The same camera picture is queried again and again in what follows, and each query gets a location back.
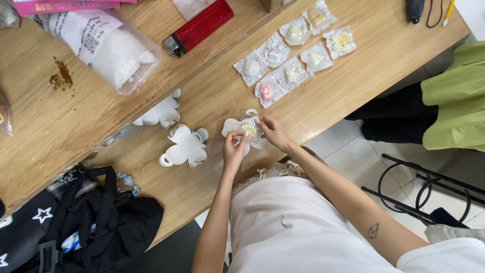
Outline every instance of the white star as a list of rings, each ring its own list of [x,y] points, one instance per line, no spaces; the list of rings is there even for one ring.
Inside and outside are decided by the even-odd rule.
[[[52,217],[52,214],[50,214],[50,207],[47,208],[47,209],[40,209],[38,208],[37,209],[37,215],[35,215],[34,217],[32,217],[33,220],[35,219],[39,219],[39,222],[40,223],[43,223],[45,221],[45,219],[47,218],[51,218]]]
[[[4,267],[8,265],[8,263],[5,261],[5,258],[7,258],[6,253],[0,256],[0,267]]]

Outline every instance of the black metal stool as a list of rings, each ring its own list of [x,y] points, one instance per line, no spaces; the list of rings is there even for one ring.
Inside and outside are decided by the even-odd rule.
[[[434,171],[430,171],[428,169],[421,167],[418,164],[415,164],[415,163],[412,163],[412,162],[402,161],[402,160],[397,159],[395,157],[389,156],[388,154],[382,154],[382,157],[385,158],[385,159],[392,160],[392,161],[396,162],[396,164],[387,168],[384,171],[384,173],[381,175],[381,178],[379,179],[379,184],[377,186],[378,192],[375,192],[375,191],[368,189],[366,187],[362,187],[361,189],[365,192],[368,192],[370,194],[373,194],[373,195],[379,197],[381,199],[382,203],[392,211],[395,211],[397,213],[406,213],[406,214],[420,220],[426,226],[434,224],[433,218],[429,214],[420,211],[420,208],[422,208],[426,204],[426,202],[428,202],[429,197],[431,196],[431,191],[432,191],[433,185],[441,187],[441,188],[446,189],[446,190],[449,190],[449,191],[451,191],[455,194],[458,194],[462,197],[465,197],[467,199],[467,207],[465,208],[465,212],[463,213],[463,216],[460,218],[460,220],[458,220],[459,222],[463,222],[465,220],[465,218],[467,217],[468,212],[470,211],[470,205],[471,205],[472,201],[474,201],[474,202],[476,202],[476,203],[478,203],[482,206],[485,206],[485,200],[484,199],[480,199],[478,197],[471,196],[469,194],[469,192],[473,192],[473,193],[485,196],[485,190],[483,190],[483,189],[474,187],[474,186],[469,185],[467,183],[463,183],[463,182],[458,181],[456,179],[453,179],[451,177],[441,175],[441,174],[436,173]],[[421,189],[418,193],[418,196],[416,197],[415,207],[411,207],[411,206],[408,206],[406,204],[403,204],[403,203],[396,201],[392,198],[389,198],[389,197],[387,197],[387,196],[385,196],[381,193],[382,179],[384,178],[386,173],[389,172],[390,169],[392,169],[392,168],[394,168],[398,165],[404,165],[406,167],[409,167],[409,168],[412,168],[412,169],[417,170],[419,172],[422,172],[426,175],[426,176],[424,176],[424,175],[421,175],[419,173],[416,174],[417,178],[420,178],[420,179],[422,179],[426,182],[423,184],[423,186],[421,187]],[[458,189],[452,188],[450,186],[447,186],[443,183],[440,183],[439,182],[440,180],[446,181],[446,182],[448,182],[448,183],[450,183],[450,184],[452,184],[456,187],[461,188],[462,190],[458,190]],[[423,194],[425,189],[428,189],[428,194],[426,195],[426,198],[424,199],[424,201],[420,204],[421,195]],[[393,203],[394,208],[390,207],[385,201]]]

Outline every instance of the person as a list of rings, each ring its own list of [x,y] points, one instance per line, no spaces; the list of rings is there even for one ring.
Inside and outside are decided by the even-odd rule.
[[[363,120],[367,140],[485,152],[484,110],[485,42],[473,42],[454,49],[442,74],[372,100],[345,119]]]
[[[460,238],[429,245],[355,184],[291,141],[278,121],[261,115],[258,124],[291,161],[273,164],[232,189],[247,137],[227,134],[221,180],[202,227],[192,273],[222,272],[228,218],[230,273],[485,272],[481,241]],[[238,145],[235,137],[242,137]],[[349,231],[347,221],[372,247]]]

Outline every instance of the qr code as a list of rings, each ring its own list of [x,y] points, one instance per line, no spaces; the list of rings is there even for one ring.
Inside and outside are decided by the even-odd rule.
[[[84,41],[84,47],[91,52],[91,54],[94,54],[94,51],[96,50],[97,46],[99,45],[99,41],[92,36],[91,34],[88,33],[86,36],[86,40]]]

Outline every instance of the tattoo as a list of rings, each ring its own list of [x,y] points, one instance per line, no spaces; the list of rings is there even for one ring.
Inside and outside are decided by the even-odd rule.
[[[379,223],[371,226],[369,232],[367,233],[367,238],[374,239],[377,238],[377,231],[379,230]]]

